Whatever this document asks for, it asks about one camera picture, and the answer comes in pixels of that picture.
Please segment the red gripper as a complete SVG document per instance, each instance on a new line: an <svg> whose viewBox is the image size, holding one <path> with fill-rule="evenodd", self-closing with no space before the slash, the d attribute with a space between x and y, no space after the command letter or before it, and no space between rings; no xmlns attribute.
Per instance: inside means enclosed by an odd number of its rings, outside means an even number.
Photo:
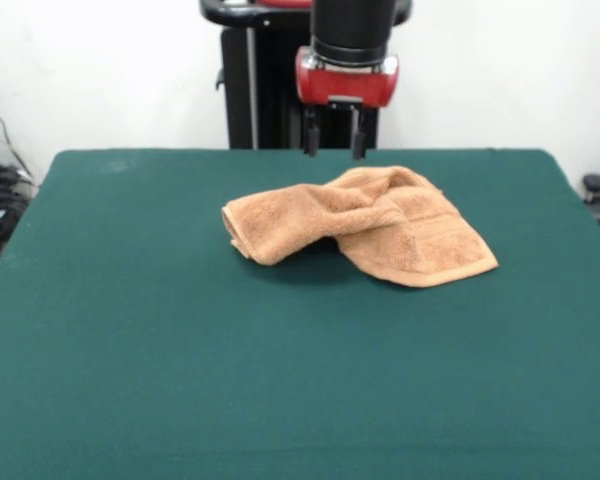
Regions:
<svg viewBox="0 0 600 480"><path fill-rule="evenodd" d="M389 55L374 67L349 68L323 62L309 46L301 47L295 58L296 89L304 109L304 153L315 157L320 144L316 109L312 105L354 104L356 126L352 136L352 157L366 158L367 109L384 108L391 101L399 78L399 59Z"/></svg>

